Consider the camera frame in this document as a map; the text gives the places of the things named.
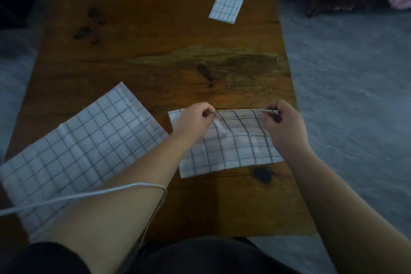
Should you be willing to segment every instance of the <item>person's left arm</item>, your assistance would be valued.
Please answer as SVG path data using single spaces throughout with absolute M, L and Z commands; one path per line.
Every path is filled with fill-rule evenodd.
M 174 132 L 99 189 L 136 182 L 167 187 L 187 151 L 207 131 L 215 109 L 208 103 L 183 111 Z M 93 274 L 112 274 L 135 245 L 162 198 L 161 188 L 137 186 L 81 199 L 42 238 L 77 253 Z

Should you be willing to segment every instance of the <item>white checkered cloth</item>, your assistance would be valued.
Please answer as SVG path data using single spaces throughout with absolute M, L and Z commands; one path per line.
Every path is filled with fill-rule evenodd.
M 217 21 L 234 24 L 243 1 L 244 0 L 215 0 L 208 17 Z
M 0 167 L 15 206 L 86 192 L 159 144 L 166 131 L 122 82 Z M 18 213 L 30 238 L 51 225 L 69 201 Z
M 183 110 L 168 112 L 173 128 Z M 180 163 L 180 176 L 193 177 L 234 167 L 283 161 L 263 127 L 259 110 L 218 111 L 217 118 Z

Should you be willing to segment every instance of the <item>black shirt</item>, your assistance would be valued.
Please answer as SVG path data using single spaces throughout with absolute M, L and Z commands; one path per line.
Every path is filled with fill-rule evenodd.
M 128 273 L 270 273 L 298 274 L 255 246 L 217 236 L 185 240 L 149 251 L 142 249 Z M 63 245 L 40 242 L 28 246 L 2 273 L 90 273 L 81 258 Z

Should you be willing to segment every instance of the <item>wood grain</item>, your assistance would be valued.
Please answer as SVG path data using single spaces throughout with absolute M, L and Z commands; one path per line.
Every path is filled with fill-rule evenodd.
M 199 101 L 217 109 L 279 98 L 295 105 L 276 0 L 244 0 L 234 25 L 208 19 L 214 1 L 54 0 L 7 156 L 120 81 L 169 133 L 167 112 Z M 90 21 L 90 6 L 103 12 L 105 25 Z M 94 34 L 75 40 L 87 24 Z M 267 167 L 274 173 L 269 184 L 252 177 L 254 167 L 188 179 L 177 173 L 147 239 L 315 232 L 289 168 Z

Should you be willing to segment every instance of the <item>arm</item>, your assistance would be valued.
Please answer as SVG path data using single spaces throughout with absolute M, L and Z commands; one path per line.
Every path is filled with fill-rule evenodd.
M 408 273 L 411 242 L 319 159 L 301 115 L 273 102 L 282 121 L 263 113 L 273 145 L 295 177 L 321 239 L 339 273 Z
M 204 118 L 205 110 L 215 111 L 208 103 L 187 108 L 171 136 L 99 189 L 136 182 L 167 187 L 183 156 L 214 119 L 214 115 Z M 115 273 L 146 228 L 162 195 L 160 188 L 138 186 L 82 199 L 42 240 L 74 251 L 93 274 Z

